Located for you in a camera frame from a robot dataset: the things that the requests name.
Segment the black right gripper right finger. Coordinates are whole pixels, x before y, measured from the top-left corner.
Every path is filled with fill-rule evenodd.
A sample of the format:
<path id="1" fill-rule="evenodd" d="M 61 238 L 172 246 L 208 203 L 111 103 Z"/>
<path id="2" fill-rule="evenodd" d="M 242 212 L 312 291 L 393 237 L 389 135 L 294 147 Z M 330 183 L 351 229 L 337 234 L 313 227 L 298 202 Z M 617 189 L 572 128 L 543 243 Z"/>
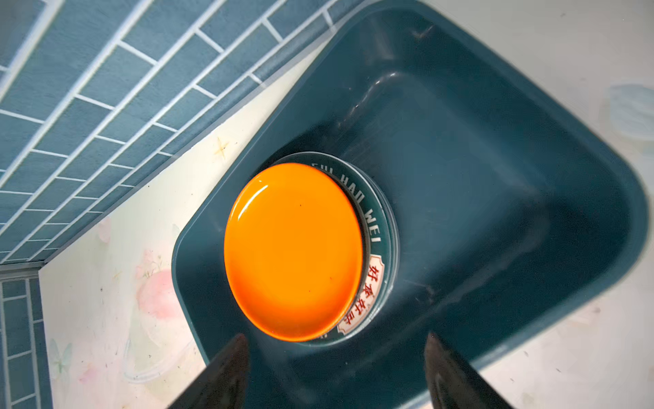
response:
<path id="1" fill-rule="evenodd" d="M 427 336 L 424 370 L 433 408 L 512 408 L 434 332 Z"/>

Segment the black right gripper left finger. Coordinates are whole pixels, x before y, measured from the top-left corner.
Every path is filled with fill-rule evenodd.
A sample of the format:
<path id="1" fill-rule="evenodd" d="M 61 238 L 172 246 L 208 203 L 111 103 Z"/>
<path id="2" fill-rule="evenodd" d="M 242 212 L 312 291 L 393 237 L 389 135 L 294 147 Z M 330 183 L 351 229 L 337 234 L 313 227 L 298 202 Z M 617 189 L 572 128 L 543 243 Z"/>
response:
<path id="1" fill-rule="evenodd" d="M 249 343 L 237 334 L 169 408 L 243 408 L 249 379 Z"/>

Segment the green rim plate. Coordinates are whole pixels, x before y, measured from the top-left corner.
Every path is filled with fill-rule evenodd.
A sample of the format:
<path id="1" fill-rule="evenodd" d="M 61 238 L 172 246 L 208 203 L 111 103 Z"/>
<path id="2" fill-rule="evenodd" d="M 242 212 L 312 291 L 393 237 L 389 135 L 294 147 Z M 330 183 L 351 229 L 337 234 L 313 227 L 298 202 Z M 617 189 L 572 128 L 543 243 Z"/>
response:
<path id="1" fill-rule="evenodd" d="M 311 347 L 340 344 L 358 335 L 376 318 L 393 290 L 400 264 L 400 236 L 391 204 L 379 186 L 360 168 L 328 153 L 301 152 L 275 162 L 309 165 L 334 181 L 358 213 L 367 261 L 357 298 L 329 332 L 306 341 Z"/>

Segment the orange plate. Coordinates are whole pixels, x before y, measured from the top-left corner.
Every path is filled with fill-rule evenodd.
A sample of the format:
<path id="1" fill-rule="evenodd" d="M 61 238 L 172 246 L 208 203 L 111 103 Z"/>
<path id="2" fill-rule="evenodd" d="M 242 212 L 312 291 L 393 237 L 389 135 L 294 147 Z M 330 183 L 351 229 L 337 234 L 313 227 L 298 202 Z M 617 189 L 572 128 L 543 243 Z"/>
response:
<path id="1" fill-rule="evenodd" d="M 265 334 L 305 342 L 335 327 L 358 293 L 364 239 L 347 194 L 308 165 L 256 175 L 231 210 L 224 240 L 228 284 Z"/>

